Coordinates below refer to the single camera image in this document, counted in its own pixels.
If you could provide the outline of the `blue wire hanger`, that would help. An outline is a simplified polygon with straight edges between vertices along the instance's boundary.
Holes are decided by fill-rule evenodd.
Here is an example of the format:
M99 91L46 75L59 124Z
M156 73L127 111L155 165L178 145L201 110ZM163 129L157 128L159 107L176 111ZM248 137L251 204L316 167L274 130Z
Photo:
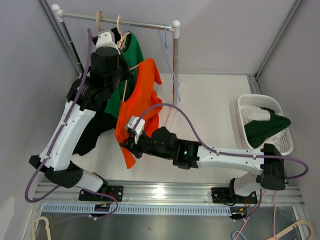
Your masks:
M177 83L176 80L176 74L174 71L174 66L173 66L173 62L172 62L172 58L169 52L169 48L168 48L168 43L167 43L167 26L164 23L163 24L163 29L164 29L164 37L162 36L162 34L160 33L160 31L158 30L158 37L159 37L159 41L161 44L161 48L165 57L165 61L172 79L172 104L177 104L180 100L180 93L179 93L179 85Z

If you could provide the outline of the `white and dark green shirt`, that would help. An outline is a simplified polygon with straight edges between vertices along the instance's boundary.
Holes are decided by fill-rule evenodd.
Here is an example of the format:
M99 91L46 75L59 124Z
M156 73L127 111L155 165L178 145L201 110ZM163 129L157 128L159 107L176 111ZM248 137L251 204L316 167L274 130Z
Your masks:
M258 148L265 143L279 147L285 129L292 123L289 118L266 107L251 106L241 113L246 139L252 148Z

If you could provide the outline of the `pink wire hanger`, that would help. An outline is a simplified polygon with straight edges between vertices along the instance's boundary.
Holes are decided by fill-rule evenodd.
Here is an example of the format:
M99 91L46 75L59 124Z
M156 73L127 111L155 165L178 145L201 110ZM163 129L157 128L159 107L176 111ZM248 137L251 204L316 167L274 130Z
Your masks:
M130 98L137 81L137 69L135 67L144 60L140 44L135 35L127 36L125 48L120 50L120 82L114 93L117 95L117 100L121 103Z

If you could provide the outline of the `orange t shirt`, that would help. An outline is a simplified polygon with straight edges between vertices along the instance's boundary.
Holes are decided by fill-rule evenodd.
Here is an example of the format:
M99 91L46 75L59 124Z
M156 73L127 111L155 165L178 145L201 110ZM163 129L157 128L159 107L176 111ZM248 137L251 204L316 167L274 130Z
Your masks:
M120 144L124 142L129 134L125 129L128 121L132 116L139 117L148 108L153 105L162 103L154 90L154 83L162 85L162 80L157 69L156 63L152 58L148 58L138 64L136 86L133 93L127 101L121 103L118 121L115 129L115 137ZM146 135L151 137L153 131L159 127L159 112L162 106L150 110L143 119L145 120L144 130ZM124 156L126 168L132 168L136 160L129 150L120 147Z

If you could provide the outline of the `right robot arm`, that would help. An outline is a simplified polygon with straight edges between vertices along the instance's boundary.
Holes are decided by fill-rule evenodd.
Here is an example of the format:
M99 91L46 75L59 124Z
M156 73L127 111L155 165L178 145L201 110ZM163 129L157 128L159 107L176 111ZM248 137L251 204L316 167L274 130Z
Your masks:
M245 171L245 175L230 180L227 196L240 202L260 188L283 191L286 188L284 160L278 149L269 143L258 149L222 149L205 147L198 141L179 139L166 127L155 130L151 136L145 132L129 132L120 146L136 158L148 154L171 160L184 170L191 168L225 168Z

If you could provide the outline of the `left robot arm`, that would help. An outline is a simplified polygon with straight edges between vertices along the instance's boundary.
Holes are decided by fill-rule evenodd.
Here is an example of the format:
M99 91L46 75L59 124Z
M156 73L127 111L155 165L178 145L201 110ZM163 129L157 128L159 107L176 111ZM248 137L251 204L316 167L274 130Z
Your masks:
M119 83L131 75L127 61L118 47L102 46L89 53L85 71L67 94L64 112L48 145L29 163L52 183L90 190L97 201L107 197L103 178L75 165L71 157L88 123L116 91Z

